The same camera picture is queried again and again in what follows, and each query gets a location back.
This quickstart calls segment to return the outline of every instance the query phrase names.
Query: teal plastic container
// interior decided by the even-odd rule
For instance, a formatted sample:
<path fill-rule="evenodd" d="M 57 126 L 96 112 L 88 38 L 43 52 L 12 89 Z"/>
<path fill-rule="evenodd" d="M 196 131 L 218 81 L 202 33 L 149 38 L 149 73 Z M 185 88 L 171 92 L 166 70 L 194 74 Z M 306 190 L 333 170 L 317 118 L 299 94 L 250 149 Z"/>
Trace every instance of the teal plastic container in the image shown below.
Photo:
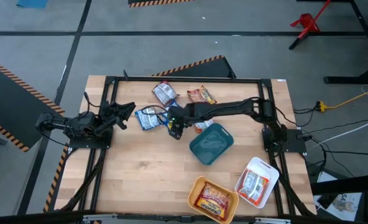
<path fill-rule="evenodd" d="M 192 140 L 190 149 L 204 165 L 211 165 L 232 144 L 234 138 L 220 124 L 214 123 Z"/>

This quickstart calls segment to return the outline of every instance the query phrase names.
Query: red stand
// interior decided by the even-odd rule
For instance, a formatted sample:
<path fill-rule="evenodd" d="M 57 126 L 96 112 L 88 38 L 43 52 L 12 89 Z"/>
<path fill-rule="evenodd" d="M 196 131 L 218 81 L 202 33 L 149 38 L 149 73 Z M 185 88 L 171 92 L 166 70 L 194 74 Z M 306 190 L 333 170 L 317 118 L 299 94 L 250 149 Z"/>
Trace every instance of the red stand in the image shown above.
<path fill-rule="evenodd" d="M 318 28 L 318 26 L 316 25 L 316 20 L 317 18 L 319 18 L 319 16 L 321 15 L 321 13 L 325 10 L 326 6 L 328 6 L 328 4 L 331 2 L 331 0 L 327 0 L 325 2 L 325 4 L 323 5 L 322 9 L 319 11 L 319 13 L 316 15 L 315 19 L 313 19 L 313 17 L 311 16 L 310 13 L 306 13 L 306 14 L 302 14 L 300 16 L 300 19 L 297 20 L 296 22 L 290 24 L 291 27 L 294 27 L 297 24 L 301 24 L 304 27 L 304 30 L 297 36 L 296 40 L 294 41 L 294 43 L 289 47 L 289 50 L 293 50 L 297 44 L 304 38 L 307 37 L 307 34 L 309 32 L 321 32 L 320 28 Z"/>
<path fill-rule="evenodd" d="M 318 28 L 316 23 L 314 23 L 313 16 L 310 13 L 300 15 L 300 19 L 297 20 L 296 22 L 290 24 L 290 26 L 294 27 L 299 23 L 304 27 L 304 29 L 307 29 L 307 27 L 309 26 L 310 27 L 310 29 L 309 29 L 310 32 L 321 32 L 320 28 Z"/>

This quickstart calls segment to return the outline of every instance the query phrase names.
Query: yellow black hazard tape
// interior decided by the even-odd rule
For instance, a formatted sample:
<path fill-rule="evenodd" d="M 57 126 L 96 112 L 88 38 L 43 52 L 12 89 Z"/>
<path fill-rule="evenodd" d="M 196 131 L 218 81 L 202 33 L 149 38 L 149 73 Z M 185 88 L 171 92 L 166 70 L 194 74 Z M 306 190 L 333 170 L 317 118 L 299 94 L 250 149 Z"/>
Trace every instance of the yellow black hazard tape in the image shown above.
<path fill-rule="evenodd" d="M 64 166 L 65 161 L 66 161 L 65 158 L 67 158 L 67 155 L 68 155 L 68 147 L 65 146 L 64 150 L 62 151 L 60 162 L 58 162 L 57 170 L 55 171 L 55 175 L 53 177 L 52 187 L 50 188 L 50 191 L 47 194 L 46 203 L 45 203 L 45 206 L 43 208 L 43 212 L 48 212 L 48 210 L 50 208 L 50 203 L 52 202 L 58 179 L 60 178 L 60 176 L 62 174 L 61 170 Z"/>
<path fill-rule="evenodd" d="M 32 88 L 30 85 L 26 84 L 26 82 L 22 81 L 20 78 L 18 78 L 15 74 L 11 73 L 8 69 L 4 68 L 2 65 L 0 65 L 0 72 L 5 74 L 5 76 L 10 78 L 17 85 L 27 90 L 34 97 L 38 98 L 41 102 L 45 103 L 51 109 L 55 110 L 58 114 L 64 116 L 65 111 L 61 109 L 61 107 L 59 107 L 51 100 L 43 96 L 43 94 Z M 4 129 L 2 126 L 0 126 L 0 133 L 3 134 L 6 138 L 8 138 L 8 140 L 13 142 L 22 151 L 26 152 L 29 150 L 29 147 L 25 146 L 22 142 L 20 142 L 20 140 L 16 139 L 8 130 Z"/>
<path fill-rule="evenodd" d="M 201 65 L 203 63 L 207 63 L 207 62 L 211 62 L 213 60 L 220 59 L 220 58 L 224 58 L 224 56 L 223 55 L 218 55 L 218 56 L 215 56 L 215 57 L 207 58 L 207 59 L 200 60 L 200 61 L 188 64 L 188 65 L 180 66 L 178 68 L 172 68 L 172 69 L 166 70 L 164 72 L 159 72 L 158 74 L 153 74 L 151 76 L 159 77 L 159 76 L 168 75 L 168 74 L 173 73 L 173 72 L 177 72 L 177 71 L 180 71 L 180 70 L 183 70 L 183 69 L 191 68 L 191 67 L 194 67 L 194 66 L 197 66 L 197 65 Z"/>
<path fill-rule="evenodd" d="M 22 142 L 20 142 L 18 139 L 16 139 L 10 132 L 8 132 L 6 129 L 4 129 L 2 126 L 0 126 L 0 133 L 4 135 L 8 140 L 13 142 L 19 149 L 21 149 L 23 152 L 26 152 L 29 150 L 29 147 L 25 146 Z"/>
<path fill-rule="evenodd" d="M 194 0 L 155 0 L 155 1 L 144 1 L 144 2 L 135 2 L 129 4 L 129 7 L 142 7 L 142 6 L 157 6 L 162 4 L 171 4 L 171 3 L 180 3 L 180 2 L 188 2 Z"/>

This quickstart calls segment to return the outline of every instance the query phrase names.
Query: snack bag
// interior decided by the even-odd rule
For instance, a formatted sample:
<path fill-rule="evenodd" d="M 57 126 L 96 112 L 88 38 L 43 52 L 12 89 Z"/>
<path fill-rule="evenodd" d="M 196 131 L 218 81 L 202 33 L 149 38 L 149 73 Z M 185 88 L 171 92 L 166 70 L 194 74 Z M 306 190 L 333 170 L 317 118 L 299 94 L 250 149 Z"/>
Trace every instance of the snack bag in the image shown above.
<path fill-rule="evenodd" d="M 152 90 L 163 105 L 176 98 L 178 95 L 167 81 L 160 82 Z"/>
<path fill-rule="evenodd" d="M 208 102 L 210 104 L 215 104 L 217 101 L 210 95 L 209 91 L 202 85 L 200 89 L 187 91 L 188 96 L 191 98 L 192 102 Z M 213 124 L 213 120 L 204 121 L 200 123 L 195 123 L 195 131 L 201 133 L 206 128 Z"/>
<path fill-rule="evenodd" d="M 194 205 L 212 214 L 218 220 L 226 221 L 228 217 L 228 202 L 229 195 L 220 192 L 206 182 Z"/>
<path fill-rule="evenodd" d="M 155 113 L 154 109 L 147 108 L 144 110 L 144 113 L 142 112 L 142 110 L 134 112 L 134 114 L 137 117 L 137 120 L 139 120 L 140 122 L 143 131 L 150 130 L 160 125 L 157 115 L 152 114 Z"/>
<path fill-rule="evenodd" d="M 203 85 L 200 89 L 187 91 L 188 96 L 190 96 L 192 102 L 208 102 L 210 104 L 215 104 L 217 101 L 210 95 L 208 89 L 206 89 Z"/>
<path fill-rule="evenodd" d="M 267 178 L 246 169 L 236 191 L 254 205 L 259 205 L 268 182 Z"/>

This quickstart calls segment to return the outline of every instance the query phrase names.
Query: concrete floor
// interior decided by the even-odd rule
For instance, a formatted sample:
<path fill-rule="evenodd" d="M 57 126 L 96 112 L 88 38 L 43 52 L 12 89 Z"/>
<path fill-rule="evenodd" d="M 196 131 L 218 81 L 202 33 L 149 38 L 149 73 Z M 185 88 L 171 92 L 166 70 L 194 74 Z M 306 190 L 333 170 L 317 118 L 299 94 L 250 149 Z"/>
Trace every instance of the concrete floor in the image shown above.
<path fill-rule="evenodd" d="M 76 31 L 85 0 L 53 0 L 46 9 L 16 7 L 0 0 L 0 30 Z M 368 23 L 368 1 L 357 1 Z M 320 2 L 196 0 L 180 4 L 129 9 L 125 1 L 93 1 L 85 31 L 220 30 L 295 31 L 289 23 L 301 13 L 313 15 Z M 318 25 L 323 31 L 360 31 L 350 4 L 332 3 Z M 335 105 L 362 93 L 360 85 L 326 85 L 327 75 L 356 76 L 368 69 L 365 37 L 310 37 L 294 51 L 294 37 L 120 36 L 82 37 L 67 82 L 62 108 L 67 116 L 78 112 L 88 75 L 150 75 L 197 60 L 225 55 L 238 77 L 287 79 L 295 108 L 312 107 L 317 100 Z M 53 98 L 60 82 L 73 37 L 1 37 L 0 63 Z M 302 124 L 309 115 L 296 116 Z M 315 113 L 307 131 L 368 118 L 368 96 L 327 113 Z M 316 133 L 322 140 L 355 126 Z M 60 132 L 52 137 L 66 141 Z M 368 152 L 368 127 L 329 142 L 332 150 Z M 16 213 L 36 147 L 22 153 L 11 143 L 0 147 L 0 215 Z M 49 143 L 29 206 L 39 213 L 50 189 L 62 147 Z M 355 176 L 368 174 L 368 157 L 338 154 L 335 158 Z M 317 148 L 307 161 L 322 159 Z M 328 156 L 327 169 L 349 174 Z"/>

